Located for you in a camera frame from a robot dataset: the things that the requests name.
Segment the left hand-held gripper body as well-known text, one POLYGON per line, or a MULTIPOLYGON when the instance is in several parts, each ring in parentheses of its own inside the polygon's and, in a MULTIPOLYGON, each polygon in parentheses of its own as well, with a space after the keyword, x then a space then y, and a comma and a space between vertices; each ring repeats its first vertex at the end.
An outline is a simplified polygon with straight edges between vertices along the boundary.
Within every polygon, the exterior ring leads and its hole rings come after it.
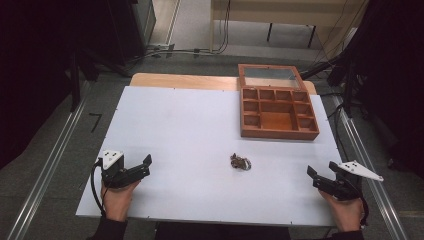
POLYGON ((124 167, 122 151, 104 150, 99 160, 101 161, 102 181, 106 187, 121 189, 131 184, 128 170, 124 167))

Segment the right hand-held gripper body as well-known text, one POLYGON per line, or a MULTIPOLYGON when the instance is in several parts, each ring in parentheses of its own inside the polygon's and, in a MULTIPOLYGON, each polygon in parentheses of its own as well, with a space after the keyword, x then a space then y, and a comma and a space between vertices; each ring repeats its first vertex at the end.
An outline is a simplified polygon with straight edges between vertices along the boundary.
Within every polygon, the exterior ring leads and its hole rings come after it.
POLYGON ((362 178, 383 182, 384 178, 357 161, 335 163, 331 161, 329 168, 336 174, 335 189, 331 193, 336 199, 345 201, 362 196, 362 178))

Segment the wooden compartment box with lid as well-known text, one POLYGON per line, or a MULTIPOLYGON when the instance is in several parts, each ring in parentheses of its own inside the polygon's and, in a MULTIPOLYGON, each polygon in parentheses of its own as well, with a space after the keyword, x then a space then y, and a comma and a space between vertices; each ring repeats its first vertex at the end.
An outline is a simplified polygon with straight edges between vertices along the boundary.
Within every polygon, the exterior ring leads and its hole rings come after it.
POLYGON ((239 64, 241 136, 314 140, 309 91, 294 66, 239 64))

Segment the small pile of jewelry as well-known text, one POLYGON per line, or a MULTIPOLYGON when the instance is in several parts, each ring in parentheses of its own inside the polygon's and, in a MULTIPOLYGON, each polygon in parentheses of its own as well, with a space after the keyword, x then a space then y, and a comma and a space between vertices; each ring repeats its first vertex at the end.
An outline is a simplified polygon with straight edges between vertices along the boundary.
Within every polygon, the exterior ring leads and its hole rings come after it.
POLYGON ((249 159, 238 156, 236 153, 233 153, 230 156, 230 164, 235 169, 241 169, 248 171, 251 169, 251 162, 249 159))

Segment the person's right hand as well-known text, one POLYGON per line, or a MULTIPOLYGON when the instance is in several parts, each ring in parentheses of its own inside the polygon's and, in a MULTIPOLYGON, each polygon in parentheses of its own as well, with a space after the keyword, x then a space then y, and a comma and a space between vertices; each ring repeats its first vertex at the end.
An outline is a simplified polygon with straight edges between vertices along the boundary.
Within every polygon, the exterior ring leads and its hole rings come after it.
POLYGON ((323 191, 319 191, 319 193, 327 201, 334 222, 340 232, 351 232, 361 229, 364 208, 360 198, 339 201, 328 193, 323 191))

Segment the person's left hand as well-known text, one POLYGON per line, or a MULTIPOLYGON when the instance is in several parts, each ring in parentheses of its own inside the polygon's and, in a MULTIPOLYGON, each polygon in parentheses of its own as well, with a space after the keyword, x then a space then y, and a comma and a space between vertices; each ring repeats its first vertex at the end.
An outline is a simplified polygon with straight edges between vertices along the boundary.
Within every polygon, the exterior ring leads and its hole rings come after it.
POLYGON ((120 189, 107 188, 102 185, 101 196, 107 219, 118 222, 127 220, 133 192, 138 185, 139 181, 120 189))

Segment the black metal stand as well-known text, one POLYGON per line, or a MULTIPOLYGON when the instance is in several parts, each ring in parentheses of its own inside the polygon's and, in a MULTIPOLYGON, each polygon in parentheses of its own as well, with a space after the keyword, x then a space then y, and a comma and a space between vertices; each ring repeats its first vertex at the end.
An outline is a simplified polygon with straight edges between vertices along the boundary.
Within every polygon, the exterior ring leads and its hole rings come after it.
POLYGON ((72 104, 71 112, 75 112, 79 103, 80 103, 80 82, 79 82, 79 69, 78 69, 78 60, 77 52, 74 51, 70 56, 70 79, 71 79, 71 95, 72 95, 72 104))

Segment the wooden table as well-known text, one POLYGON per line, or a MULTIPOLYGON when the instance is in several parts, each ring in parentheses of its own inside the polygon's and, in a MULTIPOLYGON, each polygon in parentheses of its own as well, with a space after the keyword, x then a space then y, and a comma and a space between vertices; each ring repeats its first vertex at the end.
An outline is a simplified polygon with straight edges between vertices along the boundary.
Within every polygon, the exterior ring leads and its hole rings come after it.
MULTIPOLYGON (((293 80, 275 80, 253 78, 247 80, 247 87, 294 87, 293 80)), ((315 86, 310 81, 303 81, 304 87, 310 95, 317 95, 315 86)), ((184 89, 209 89, 238 91, 243 86, 238 77, 229 76, 201 76, 179 74, 136 73, 130 86, 184 88, 184 89)))

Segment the black curtain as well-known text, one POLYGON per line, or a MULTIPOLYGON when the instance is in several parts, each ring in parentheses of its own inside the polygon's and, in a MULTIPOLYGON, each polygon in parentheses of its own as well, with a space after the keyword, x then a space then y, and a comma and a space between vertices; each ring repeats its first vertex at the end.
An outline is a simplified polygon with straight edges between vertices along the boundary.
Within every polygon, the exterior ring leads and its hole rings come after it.
POLYGON ((328 82, 363 76, 358 98, 396 137, 389 152, 424 179, 424 0, 370 0, 328 82))
POLYGON ((98 72, 83 39, 101 0, 0 0, 0 169, 16 159, 72 90, 70 56, 98 72))

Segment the dark cabinet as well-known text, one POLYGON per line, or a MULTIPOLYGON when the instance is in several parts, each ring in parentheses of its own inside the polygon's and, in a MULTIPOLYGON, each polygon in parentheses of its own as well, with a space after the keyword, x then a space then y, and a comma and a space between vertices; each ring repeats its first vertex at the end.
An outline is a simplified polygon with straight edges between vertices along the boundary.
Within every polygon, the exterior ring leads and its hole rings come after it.
POLYGON ((121 62, 144 56, 156 24, 152 0, 109 0, 121 62))

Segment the beige desk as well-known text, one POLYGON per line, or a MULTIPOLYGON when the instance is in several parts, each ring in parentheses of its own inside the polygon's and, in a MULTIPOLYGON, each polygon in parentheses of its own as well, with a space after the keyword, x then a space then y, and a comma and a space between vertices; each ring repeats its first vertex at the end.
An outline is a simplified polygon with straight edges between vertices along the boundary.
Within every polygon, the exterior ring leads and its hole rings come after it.
POLYGON ((214 21, 224 20, 230 4, 229 20, 315 26, 325 56, 341 52, 351 29, 358 27, 369 0, 210 0, 210 44, 214 41, 214 21))

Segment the metal floor rail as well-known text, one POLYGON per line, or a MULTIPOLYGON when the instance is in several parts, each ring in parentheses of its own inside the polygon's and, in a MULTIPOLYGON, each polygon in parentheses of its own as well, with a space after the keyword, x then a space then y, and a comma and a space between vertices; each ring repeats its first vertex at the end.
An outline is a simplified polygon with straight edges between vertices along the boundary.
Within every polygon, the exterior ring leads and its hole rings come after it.
POLYGON ((84 82, 80 90, 81 100, 75 110, 68 114, 67 120, 49 153, 40 174, 37 177, 30 193, 26 197, 17 218, 7 235, 6 240, 23 240, 35 216, 44 194, 50 184, 53 174, 61 161, 61 157, 68 145, 74 129, 86 105, 86 99, 92 89, 92 84, 84 82))
MULTIPOLYGON (((356 160, 370 170, 375 171, 370 155, 355 125, 355 120, 349 118, 344 110, 339 110, 339 119, 349 138, 348 143, 355 152, 356 160)), ((380 214, 390 235, 389 240, 409 240, 384 184, 377 180, 366 180, 366 183, 377 206, 377 212, 380 214)))

